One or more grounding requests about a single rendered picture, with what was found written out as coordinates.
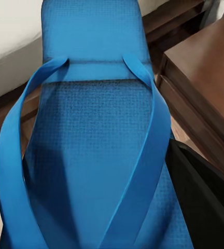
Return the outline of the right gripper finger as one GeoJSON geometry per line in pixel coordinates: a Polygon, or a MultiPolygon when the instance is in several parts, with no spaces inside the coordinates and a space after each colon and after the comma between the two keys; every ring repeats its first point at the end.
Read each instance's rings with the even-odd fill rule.
{"type": "Polygon", "coordinates": [[[224,249],[224,173],[173,139],[165,162],[194,249],[224,249]]]}

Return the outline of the sandal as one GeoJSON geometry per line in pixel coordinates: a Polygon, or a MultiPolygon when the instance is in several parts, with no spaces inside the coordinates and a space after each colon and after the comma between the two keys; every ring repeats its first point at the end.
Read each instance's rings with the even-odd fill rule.
{"type": "Polygon", "coordinates": [[[43,65],[0,131],[0,249],[194,249],[137,0],[43,0],[43,65]],[[41,92],[23,160],[25,97],[41,92]]]}

